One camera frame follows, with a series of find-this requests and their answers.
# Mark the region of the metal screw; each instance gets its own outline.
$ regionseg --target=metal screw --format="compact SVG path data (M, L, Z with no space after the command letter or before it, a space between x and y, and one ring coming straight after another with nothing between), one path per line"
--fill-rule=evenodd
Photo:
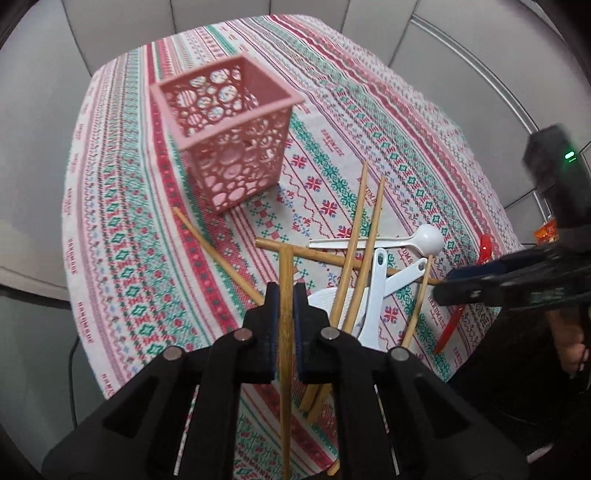
M390 355L392 356L392 358L394 358L394 360L397 360L399 362L404 362L405 360L408 360L408 350L402 348L401 346L393 348L390 352Z
M234 338L239 342L246 342L252 338L252 330L248 328L239 328L234 332Z
M339 331L335 327L324 327L320 334L326 340L334 340L339 336Z
M183 356L183 350L178 346L169 346L162 355L168 361L178 360Z

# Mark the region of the basket rim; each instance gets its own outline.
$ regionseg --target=basket rim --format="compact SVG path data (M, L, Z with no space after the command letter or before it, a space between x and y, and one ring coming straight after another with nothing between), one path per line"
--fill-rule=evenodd
M248 110L245 113L241 113L240 115L225 118L221 120L218 124L212 126L211 128L206 128L196 133L192 137L185 137L174 115L170 111L170 107L168 105L168 102L166 101L164 92L162 91L162 87L168 85L169 83L174 83L179 78L185 77L191 74L192 72L196 73L205 67L215 67L216 65L224 64L237 59L244 59L244 61L249 62L252 66L254 66L254 68L256 68L260 72L260 74L266 75L281 90L283 90L287 97L283 100L268 103L267 105L257 106L252 110ZM257 117L269 115L270 113L274 113L276 111L283 110L284 108L291 107L298 103L303 103L306 101L305 97L302 94L298 93L283 78L279 77L277 73L270 71L268 68L265 68L258 60L255 60L253 57L246 53L240 53L238 55L227 56L219 60L211 61L203 65L194 67L190 70L181 72L177 75L160 80L159 82L150 85L150 93L156 101L158 109L160 110L160 115L164 118L164 122L171 131L174 141L177 144L177 148L180 151L188 150L189 148L195 146L198 143L201 143L204 140L208 140L211 137L215 137L232 128L236 128L239 125L242 125L245 122L249 122L250 120L253 120Z

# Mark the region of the red plastic utensil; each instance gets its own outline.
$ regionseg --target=red plastic utensil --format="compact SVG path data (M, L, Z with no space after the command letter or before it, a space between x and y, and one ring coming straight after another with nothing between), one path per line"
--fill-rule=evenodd
M478 260L476 261L476 265L482 265L483 263L488 262L491 259L491 257L492 238L490 235L488 235L488 233L485 233L480 238L480 254L478 256ZM465 305L460 305L453 312L452 318L449 320L449 323L443 329L443 333L437 341L437 345L435 346L435 350L433 351L435 355L439 355L447 345L450 337L452 336L452 333L457 328L457 324L460 323L460 319L462 318L462 314L464 313L465 308Z

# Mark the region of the patterned tablecloth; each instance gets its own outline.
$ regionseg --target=patterned tablecloth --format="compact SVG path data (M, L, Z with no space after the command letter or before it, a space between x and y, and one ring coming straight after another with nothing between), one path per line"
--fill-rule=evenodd
M148 86L167 76L247 51L306 97L291 118L281 181L217 217L200 197ZM319 20L270 16L197 28L121 55L98 70L80 111L67 169L63 245L77 328L109 397L167 345L211 345L242 323L251 306L173 216L174 205L258 288L278 278L277 255L255 236L306 245L348 236L362 162L371 161L362 233L377 183L387 177L379 233L441 229L445 248L433 275L474 262L483 232L495 256L518 241L457 126L373 54ZM416 256L390 250L397 268ZM340 269L297 259L309 291L337 284ZM381 341L401 338L416 285L384 301ZM425 301L411 349L448 379L466 360L495 312L470 306L441 355L435 342L450 310ZM295 382L294 405L303 386ZM237 478L277 478L281 469L277 385L246 386L236 442ZM326 469L336 427L328 403L308 427L292 421L293 476Z

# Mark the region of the black cable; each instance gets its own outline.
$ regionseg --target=black cable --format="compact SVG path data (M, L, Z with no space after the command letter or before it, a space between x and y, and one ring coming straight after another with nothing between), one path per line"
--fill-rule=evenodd
M72 345L70 355L68 355L68 389L70 391L70 414L72 414L72 425L74 425L74 428L78 426L78 419L76 418L76 405L74 403L74 378L72 376L72 369L74 363L74 353L76 353L76 348L78 348L79 343L80 337L76 335L76 340L74 340L74 345Z

